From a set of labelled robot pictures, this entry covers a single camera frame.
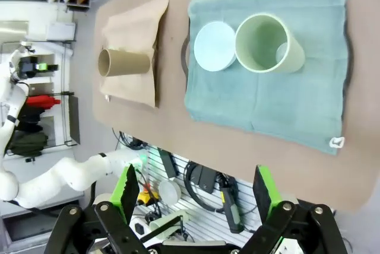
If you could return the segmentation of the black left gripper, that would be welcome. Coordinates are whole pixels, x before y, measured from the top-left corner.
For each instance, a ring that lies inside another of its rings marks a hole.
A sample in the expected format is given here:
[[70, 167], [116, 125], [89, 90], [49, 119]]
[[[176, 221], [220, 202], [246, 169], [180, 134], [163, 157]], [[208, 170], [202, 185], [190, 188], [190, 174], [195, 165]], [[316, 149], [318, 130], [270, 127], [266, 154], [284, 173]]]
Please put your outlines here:
[[58, 69], [58, 65], [38, 63], [37, 56], [25, 56], [20, 59], [20, 63], [18, 66], [18, 76], [34, 77], [37, 71], [57, 71]]

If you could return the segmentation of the green-tipped right gripper left finger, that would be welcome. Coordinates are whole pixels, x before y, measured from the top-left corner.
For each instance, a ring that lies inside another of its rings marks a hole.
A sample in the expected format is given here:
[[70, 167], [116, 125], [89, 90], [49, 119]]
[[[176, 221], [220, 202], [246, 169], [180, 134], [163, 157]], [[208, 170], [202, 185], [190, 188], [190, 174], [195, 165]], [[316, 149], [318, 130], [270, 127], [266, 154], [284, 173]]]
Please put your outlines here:
[[139, 192], [135, 168], [130, 165], [108, 201], [61, 210], [44, 254], [89, 254], [97, 239], [106, 239], [116, 254], [148, 254], [129, 226]]

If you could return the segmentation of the brown tall cup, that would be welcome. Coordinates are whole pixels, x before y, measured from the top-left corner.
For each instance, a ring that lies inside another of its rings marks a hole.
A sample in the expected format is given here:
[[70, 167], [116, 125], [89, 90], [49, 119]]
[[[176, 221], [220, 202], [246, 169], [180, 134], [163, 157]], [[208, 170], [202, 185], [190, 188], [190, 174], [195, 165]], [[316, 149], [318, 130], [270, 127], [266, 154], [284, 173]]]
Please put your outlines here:
[[144, 53], [103, 49], [98, 56], [98, 70], [103, 77], [146, 74], [150, 66], [150, 58]]

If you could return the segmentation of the blue cloth mat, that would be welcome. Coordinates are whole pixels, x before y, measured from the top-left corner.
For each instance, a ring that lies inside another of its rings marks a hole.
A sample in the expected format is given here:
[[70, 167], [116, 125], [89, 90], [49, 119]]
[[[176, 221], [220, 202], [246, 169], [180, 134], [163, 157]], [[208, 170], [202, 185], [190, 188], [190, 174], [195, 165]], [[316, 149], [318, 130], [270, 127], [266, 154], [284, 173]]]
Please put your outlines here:
[[256, 74], [234, 61], [220, 72], [189, 56], [185, 106], [194, 120], [278, 137], [327, 154], [342, 135], [349, 68], [346, 0], [190, 0], [189, 47], [212, 21], [232, 28], [267, 12], [284, 21], [303, 48], [294, 73]]

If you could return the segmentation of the beige cloth mat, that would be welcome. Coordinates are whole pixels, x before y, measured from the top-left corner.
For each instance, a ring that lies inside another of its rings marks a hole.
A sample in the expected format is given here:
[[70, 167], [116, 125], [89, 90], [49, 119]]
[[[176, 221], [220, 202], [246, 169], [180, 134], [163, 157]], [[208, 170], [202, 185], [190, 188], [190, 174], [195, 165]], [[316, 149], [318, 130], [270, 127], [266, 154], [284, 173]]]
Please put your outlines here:
[[100, 92], [107, 97], [156, 106], [154, 70], [160, 20], [169, 0], [152, 0], [129, 11], [109, 17], [102, 28], [103, 49], [144, 53], [151, 66], [146, 74], [101, 76]]

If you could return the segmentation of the light green tall cup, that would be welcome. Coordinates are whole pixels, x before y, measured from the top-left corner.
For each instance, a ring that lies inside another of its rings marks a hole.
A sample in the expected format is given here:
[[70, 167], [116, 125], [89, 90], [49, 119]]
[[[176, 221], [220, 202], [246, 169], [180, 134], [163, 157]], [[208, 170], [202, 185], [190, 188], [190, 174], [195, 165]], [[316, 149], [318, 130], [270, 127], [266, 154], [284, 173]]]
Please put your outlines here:
[[246, 18], [235, 34], [235, 55], [248, 71], [292, 73], [305, 63], [305, 53], [283, 21], [272, 14]]

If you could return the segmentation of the light blue bowl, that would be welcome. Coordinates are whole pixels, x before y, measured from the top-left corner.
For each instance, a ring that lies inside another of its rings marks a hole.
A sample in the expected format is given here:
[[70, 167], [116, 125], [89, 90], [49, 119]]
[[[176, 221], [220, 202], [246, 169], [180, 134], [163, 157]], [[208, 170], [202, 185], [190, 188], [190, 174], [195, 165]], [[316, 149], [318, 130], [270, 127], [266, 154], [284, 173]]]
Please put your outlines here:
[[194, 41], [194, 56], [209, 72], [222, 71], [235, 60], [235, 31], [227, 23], [213, 21], [204, 25]]

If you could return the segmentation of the white shelf unit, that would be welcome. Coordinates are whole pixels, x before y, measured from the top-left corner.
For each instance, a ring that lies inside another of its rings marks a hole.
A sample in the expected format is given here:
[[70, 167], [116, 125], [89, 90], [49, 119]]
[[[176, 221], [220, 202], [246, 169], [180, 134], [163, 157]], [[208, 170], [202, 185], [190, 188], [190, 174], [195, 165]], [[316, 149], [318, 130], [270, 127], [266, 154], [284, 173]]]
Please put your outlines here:
[[[61, 74], [56, 76], [53, 82], [55, 87], [63, 93], [69, 90], [69, 69], [65, 67], [65, 64], [69, 63], [73, 54], [73, 51], [68, 48], [70, 42], [39, 39], [46, 35], [49, 24], [54, 22], [53, 17], [58, 16], [60, 11], [61, 8], [58, 5], [46, 2], [0, 1], [0, 21], [27, 21], [29, 24], [26, 36], [17, 42], [19, 46], [23, 49], [29, 47], [38, 52], [48, 51], [61, 56]], [[15, 129], [15, 118], [26, 100], [26, 96], [21, 96], [19, 91], [21, 87], [12, 80], [15, 72], [10, 69], [10, 63], [18, 61], [22, 54], [18, 47], [15, 53], [13, 52], [3, 62], [0, 62], [0, 104], [9, 106], [7, 115], [11, 117], [11, 120], [5, 119], [4, 124], [0, 127], [1, 152], [5, 151], [5, 147], [11, 139]]]

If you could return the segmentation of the yellow emergency stop button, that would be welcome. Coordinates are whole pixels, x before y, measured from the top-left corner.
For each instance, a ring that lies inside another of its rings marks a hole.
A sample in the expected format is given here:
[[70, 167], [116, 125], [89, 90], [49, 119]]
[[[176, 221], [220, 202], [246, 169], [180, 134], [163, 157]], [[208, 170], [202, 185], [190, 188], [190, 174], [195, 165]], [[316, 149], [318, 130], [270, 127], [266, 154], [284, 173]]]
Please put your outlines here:
[[137, 205], [143, 205], [149, 207], [150, 205], [155, 204], [155, 202], [159, 199], [157, 192], [148, 192], [143, 191], [140, 192], [137, 198]]

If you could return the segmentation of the red object on shelf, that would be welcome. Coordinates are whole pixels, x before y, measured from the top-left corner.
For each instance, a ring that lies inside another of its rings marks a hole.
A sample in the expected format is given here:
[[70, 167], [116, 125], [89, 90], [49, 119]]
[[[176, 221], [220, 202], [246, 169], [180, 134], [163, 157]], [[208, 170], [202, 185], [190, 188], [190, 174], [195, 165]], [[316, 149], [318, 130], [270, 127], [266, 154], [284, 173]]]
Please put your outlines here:
[[53, 106], [60, 104], [61, 101], [48, 95], [32, 96], [26, 100], [27, 105], [42, 109], [51, 109]]

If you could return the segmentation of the black and green handheld device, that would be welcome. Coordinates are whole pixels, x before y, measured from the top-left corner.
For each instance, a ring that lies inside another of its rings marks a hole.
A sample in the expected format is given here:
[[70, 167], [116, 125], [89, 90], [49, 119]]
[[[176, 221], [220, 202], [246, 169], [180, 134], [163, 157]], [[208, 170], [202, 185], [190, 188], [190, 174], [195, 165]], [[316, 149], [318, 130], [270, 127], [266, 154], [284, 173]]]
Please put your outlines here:
[[230, 232], [234, 234], [241, 233], [244, 231], [244, 226], [241, 222], [238, 206], [236, 205], [230, 188], [221, 188], [220, 193]]

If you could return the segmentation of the white spare bowl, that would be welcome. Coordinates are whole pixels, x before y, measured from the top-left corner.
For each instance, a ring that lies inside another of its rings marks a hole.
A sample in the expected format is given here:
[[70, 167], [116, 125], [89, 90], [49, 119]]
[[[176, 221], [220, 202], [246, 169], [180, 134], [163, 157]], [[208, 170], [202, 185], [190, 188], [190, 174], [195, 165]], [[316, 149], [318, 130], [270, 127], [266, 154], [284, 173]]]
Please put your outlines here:
[[182, 196], [182, 191], [175, 181], [162, 180], [159, 183], [159, 196], [163, 203], [172, 206], [179, 202]]

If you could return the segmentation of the black power brick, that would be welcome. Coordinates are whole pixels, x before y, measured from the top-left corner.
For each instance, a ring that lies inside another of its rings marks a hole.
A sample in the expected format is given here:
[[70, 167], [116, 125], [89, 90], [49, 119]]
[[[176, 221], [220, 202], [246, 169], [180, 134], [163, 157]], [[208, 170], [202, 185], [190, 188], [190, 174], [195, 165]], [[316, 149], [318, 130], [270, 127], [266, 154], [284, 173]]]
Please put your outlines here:
[[168, 178], [173, 178], [179, 175], [178, 168], [176, 166], [175, 160], [172, 157], [172, 154], [164, 149], [158, 148], [161, 161], [164, 165], [165, 172]]

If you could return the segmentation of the black flat panel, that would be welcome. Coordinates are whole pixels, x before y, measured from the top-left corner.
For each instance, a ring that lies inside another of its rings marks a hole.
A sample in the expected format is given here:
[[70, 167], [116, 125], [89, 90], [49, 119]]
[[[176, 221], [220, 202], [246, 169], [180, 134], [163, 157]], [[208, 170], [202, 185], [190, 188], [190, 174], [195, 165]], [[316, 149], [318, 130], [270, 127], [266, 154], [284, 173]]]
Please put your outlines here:
[[76, 144], [80, 144], [81, 142], [78, 97], [69, 96], [68, 104], [70, 137]]

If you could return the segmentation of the white slatted panel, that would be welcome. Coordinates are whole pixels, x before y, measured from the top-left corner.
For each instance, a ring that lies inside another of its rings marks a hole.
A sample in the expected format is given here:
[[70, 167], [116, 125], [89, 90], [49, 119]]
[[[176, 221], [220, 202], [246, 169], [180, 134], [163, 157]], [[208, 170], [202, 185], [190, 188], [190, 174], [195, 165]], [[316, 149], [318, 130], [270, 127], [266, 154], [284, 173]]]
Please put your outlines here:
[[[152, 189], [158, 191], [159, 183], [163, 180], [167, 180], [168, 176], [164, 170], [164, 165], [159, 156], [157, 147], [149, 145], [147, 147], [147, 155], [148, 165], [144, 167], [144, 171], [147, 173], [145, 173], [144, 176], [147, 177], [147, 181], [151, 183]], [[252, 231], [257, 230], [261, 225], [261, 219], [252, 190], [252, 183], [237, 179], [237, 206], [240, 214], [242, 214], [244, 231], [239, 234], [233, 234], [229, 230], [224, 214], [207, 211], [190, 197], [183, 182], [183, 172], [189, 160], [176, 154], [174, 154], [174, 159], [179, 170], [179, 175], [171, 180], [179, 185], [182, 194], [180, 200], [172, 206], [159, 202], [161, 213], [167, 215], [175, 211], [186, 211], [189, 215], [189, 221], [185, 224], [185, 228], [195, 240], [222, 239], [238, 246], [242, 246], [246, 243], [253, 235]], [[199, 187], [195, 187], [193, 183], [192, 186], [197, 195], [206, 203], [214, 207], [222, 206], [218, 184], [215, 184], [212, 194], [204, 192]]]

